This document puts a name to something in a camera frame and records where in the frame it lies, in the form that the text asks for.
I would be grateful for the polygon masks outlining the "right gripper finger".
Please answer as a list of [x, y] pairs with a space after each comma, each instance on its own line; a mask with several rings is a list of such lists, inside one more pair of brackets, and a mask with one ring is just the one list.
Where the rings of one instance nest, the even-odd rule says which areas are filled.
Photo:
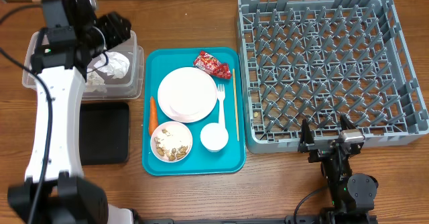
[[341, 131], [357, 129], [345, 114], [341, 114], [340, 116], [340, 125], [341, 125]]
[[301, 124], [301, 137], [298, 145], [298, 151], [301, 153], [309, 152], [315, 145], [314, 138], [310, 131], [308, 122], [306, 119], [302, 120]]

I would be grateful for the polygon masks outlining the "white napkin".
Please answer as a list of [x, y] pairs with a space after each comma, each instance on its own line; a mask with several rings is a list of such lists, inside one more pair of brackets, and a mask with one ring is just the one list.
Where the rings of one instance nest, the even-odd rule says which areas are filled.
[[112, 78], [124, 78], [129, 71], [129, 59], [119, 52], [104, 52], [95, 69]]
[[106, 93], [107, 88], [105, 80], [95, 71], [87, 72], [86, 76], [86, 93], [100, 92]]

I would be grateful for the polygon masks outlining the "red snack wrapper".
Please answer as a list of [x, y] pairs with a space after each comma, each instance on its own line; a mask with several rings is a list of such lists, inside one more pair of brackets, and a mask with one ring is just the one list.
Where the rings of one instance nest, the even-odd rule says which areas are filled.
[[232, 77], [231, 70], [227, 63], [220, 62], [208, 52], [201, 51], [193, 62], [193, 65], [205, 73], [222, 79], [230, 79]]

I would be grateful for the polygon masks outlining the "orange carrot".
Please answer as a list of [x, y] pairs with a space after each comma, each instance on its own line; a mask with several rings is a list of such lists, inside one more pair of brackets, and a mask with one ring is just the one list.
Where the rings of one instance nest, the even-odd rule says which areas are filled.
[[157, 105], [156, 100], [154, 97], [150, 98], [150, 104], [149, 104], [149, 123], [148, 123], [148, 133], [149, 135], [152, 135], [153, 132], [158, 127], [158, 111], [157, 111]]

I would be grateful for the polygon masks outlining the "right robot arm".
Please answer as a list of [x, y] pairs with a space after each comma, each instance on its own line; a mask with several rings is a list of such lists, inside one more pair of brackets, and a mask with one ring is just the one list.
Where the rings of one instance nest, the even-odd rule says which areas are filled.
[[[298, 151], [309, 153], [309, 163], [320, 163], [327, 185], [305, 196], [296, 206], [293, 223], [376, 223], [377, 217], [369, 211], [374, 209], [374, 199], [379, 186], [376, 178], [356, 173], [349, 164], [349, 158], [361, 153], [365, 136], [346, 115], [340, 117], [339, 136], [325, 144], [317, 145], [307, 120], [302, 121]], [[310, 197], [329, 190], [332, 207], [325, 207], [318, 215], [299, 215], [302, 204]]]

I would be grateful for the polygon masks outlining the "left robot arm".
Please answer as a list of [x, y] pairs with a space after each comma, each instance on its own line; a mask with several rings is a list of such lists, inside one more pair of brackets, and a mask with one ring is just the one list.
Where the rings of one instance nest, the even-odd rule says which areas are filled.
[[34, 146], [23, 184], [9, 187], [9, 206], [26, 223], [138, 223], [132, 209], [110, 205], [85, 179], [79, 153], [80, 105], [93, 58], [131, 36], [116, 12], [46, 16], [29, 73], [37, 82]]

